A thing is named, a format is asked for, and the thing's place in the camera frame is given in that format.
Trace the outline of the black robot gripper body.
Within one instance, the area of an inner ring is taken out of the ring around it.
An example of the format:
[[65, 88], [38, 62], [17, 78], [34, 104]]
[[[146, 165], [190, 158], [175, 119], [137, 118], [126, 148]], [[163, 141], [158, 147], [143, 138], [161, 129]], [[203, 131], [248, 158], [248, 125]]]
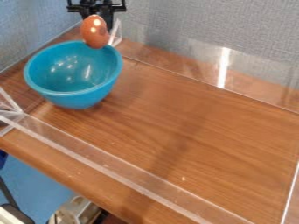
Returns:
[[78, 3], [67, 0], [67, 10], [79, 14], [94, 14], [102, 11], [123, 12], [127, 10], [127, 0], [121, 0], [118, 3], [114, 0], [79, 0]]

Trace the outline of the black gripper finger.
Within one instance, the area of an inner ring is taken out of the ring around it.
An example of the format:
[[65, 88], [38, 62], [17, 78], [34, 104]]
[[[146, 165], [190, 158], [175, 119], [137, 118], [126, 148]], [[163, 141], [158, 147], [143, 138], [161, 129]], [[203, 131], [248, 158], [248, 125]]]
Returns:
[[99, 15], [103, 17], [107, 22], [107, 29], [111, 30], [114, 27], [114, 15], [115, 12], [111, 9], [102, 9]]

